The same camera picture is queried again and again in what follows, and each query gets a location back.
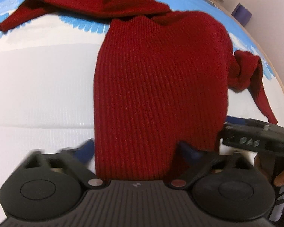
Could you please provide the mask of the dark red knit sweater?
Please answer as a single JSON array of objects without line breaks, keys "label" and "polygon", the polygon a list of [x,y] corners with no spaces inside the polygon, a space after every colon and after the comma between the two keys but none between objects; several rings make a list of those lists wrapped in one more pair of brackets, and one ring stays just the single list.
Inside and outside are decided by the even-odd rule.
[{"label": "dark red knit sweater", "polygon": [[0,31],[58,11],[110,22],[93,84],[95,167],[103,180],[160,180],[181,141],[216,150],[229,89],[248,90],[277,124],[261,59],[234,50],[211,15],[155,0],[25,0]]}]

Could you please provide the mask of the blue white patterned bedsheet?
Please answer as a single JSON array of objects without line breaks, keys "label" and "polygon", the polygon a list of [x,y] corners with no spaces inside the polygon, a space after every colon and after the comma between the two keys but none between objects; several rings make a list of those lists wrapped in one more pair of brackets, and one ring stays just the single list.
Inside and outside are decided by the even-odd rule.
[{"label": "blue white patterned bedsheet", "polygon": [[[0,0],[0,23],[24,0]],[[157,0],[205,11],[227,29],[234,50],[260,55],[241,27],[208,0]],[[49,14],[0,32],[0,184],[34,149],[55,152],[94,136],[93,77],[109,29]]]}]

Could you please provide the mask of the purple box by wall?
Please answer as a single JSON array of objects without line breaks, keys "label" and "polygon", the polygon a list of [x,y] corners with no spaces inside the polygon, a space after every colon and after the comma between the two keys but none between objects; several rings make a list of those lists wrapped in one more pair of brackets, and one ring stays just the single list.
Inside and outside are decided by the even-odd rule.
[{"label": "purple box by wall", "polygon": [[252,13],[242,4],[238,3],[231,14],[243,27],[247,25],[252,17]]}]

